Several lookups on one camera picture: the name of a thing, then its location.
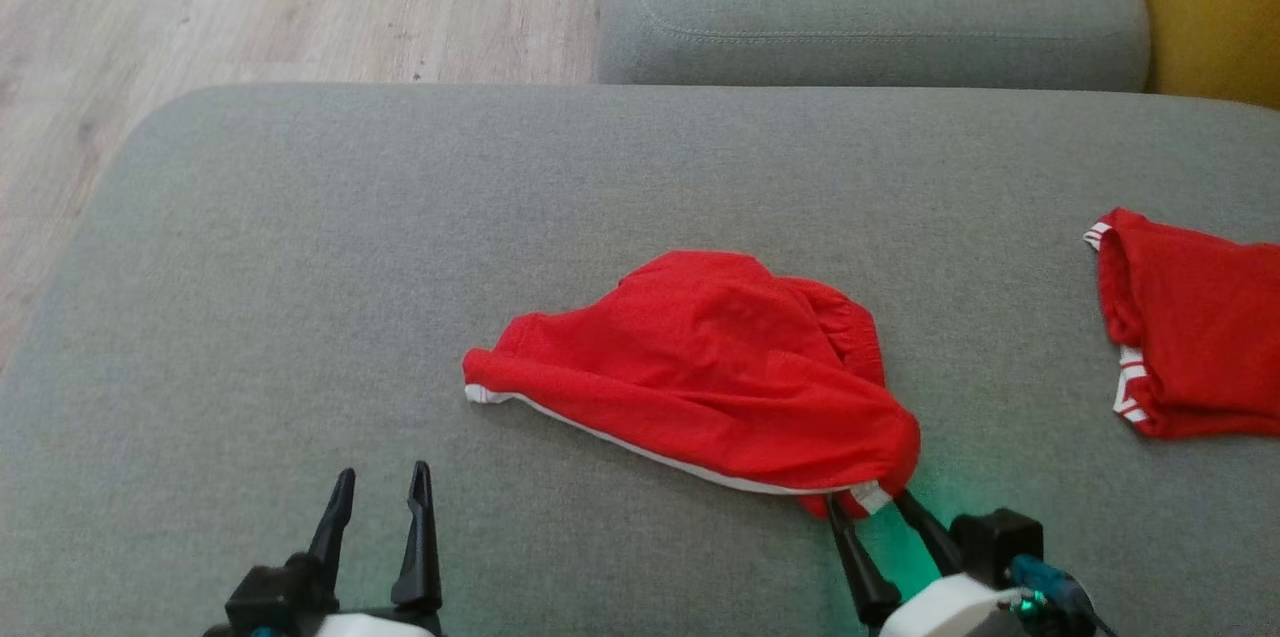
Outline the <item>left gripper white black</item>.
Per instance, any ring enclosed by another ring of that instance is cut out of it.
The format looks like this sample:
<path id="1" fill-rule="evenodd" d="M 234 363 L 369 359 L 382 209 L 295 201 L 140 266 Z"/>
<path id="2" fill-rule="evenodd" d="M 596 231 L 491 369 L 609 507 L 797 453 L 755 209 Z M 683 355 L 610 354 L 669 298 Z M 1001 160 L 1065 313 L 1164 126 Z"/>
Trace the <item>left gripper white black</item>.
<path id="1" fill-rule="evenodd" d="M 337 569 L 355 505 L 356 469 L 334 487 L 307 553 L 280 567 L 253 567 L 224 604 L 225 620 L 204 637 L 445 637 L 435 615 L 443 605 L 435 500 L 429 464 L 416 460 L 407 507 L 411 522 L 394 608 L 343 611 L 335 596 Z"/>

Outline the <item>large grey sofa seat cushion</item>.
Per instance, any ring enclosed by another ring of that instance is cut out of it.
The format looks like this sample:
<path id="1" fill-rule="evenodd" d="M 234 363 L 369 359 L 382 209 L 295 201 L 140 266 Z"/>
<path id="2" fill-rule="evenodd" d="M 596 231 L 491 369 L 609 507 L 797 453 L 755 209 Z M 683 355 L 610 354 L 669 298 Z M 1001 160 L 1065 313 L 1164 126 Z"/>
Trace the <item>large grey sofa seat cushion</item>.
<path id="1" fill-rule="evenodd" d="M 0 637 L 201 637 L 357 469 L 338 583 L 384 606 L 412 467 L 449 637 L 863 637 L 826 524 L 461 362 L 672 249 L 867 306 L 945 521 L 1039 519 L 1121 637 L 1280 637 L 1280 440 L 1111 403 L 1083 233 L 1280 242 L 1280 113 L 928 87 L 253 84 L 133 132 L 0 379 Z"/>

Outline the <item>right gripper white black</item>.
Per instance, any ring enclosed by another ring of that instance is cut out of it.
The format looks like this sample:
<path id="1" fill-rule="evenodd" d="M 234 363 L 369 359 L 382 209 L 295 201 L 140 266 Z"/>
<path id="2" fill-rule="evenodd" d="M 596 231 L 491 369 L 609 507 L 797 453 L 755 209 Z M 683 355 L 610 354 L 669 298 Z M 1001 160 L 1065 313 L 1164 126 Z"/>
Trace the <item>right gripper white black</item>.
<path id="1" fill-rule="evenodd" d="M 909 490 L 893 505 L 941 574 L 905 602 L 838 498 L 826 495 L 858 620 L 877 637 L 1102 637 L 1102 619 L 1082 582 L 1046 562 L 1039 521 L 998 508 L 961 514 L 945 527 Z"/>

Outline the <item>red mesh shorts white stripe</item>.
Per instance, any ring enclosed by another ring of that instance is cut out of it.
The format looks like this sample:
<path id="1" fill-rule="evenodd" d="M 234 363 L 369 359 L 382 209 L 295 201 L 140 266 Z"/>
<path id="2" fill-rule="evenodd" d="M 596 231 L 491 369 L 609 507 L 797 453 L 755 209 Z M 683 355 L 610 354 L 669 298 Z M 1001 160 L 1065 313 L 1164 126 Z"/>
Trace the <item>red mesh shorts white stripe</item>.
<path id="1" fill-rule="evenodd" d="M 467 400 L 520 400 L 637 455 L 750 494 L 869 517 L 908 487 L 918 420 L 877 324 L 822 281 L 730 251 L 671 251 L 593 304 L 513 318 L 467 350 Z"/>

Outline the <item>red jersey with number 23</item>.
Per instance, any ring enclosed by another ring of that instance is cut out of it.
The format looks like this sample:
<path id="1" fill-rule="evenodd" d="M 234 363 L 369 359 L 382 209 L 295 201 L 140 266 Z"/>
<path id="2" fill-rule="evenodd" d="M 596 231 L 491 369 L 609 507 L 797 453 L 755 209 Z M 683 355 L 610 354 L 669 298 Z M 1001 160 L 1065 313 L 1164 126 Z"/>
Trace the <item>red jersey with number 23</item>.
<path id="1" fill-rule="evenodd" d="M 1112 409 L 1147 437 L 1280 437 L 1280 244 L 1111 210 L 1084 233 L 1120 374 Z"/>

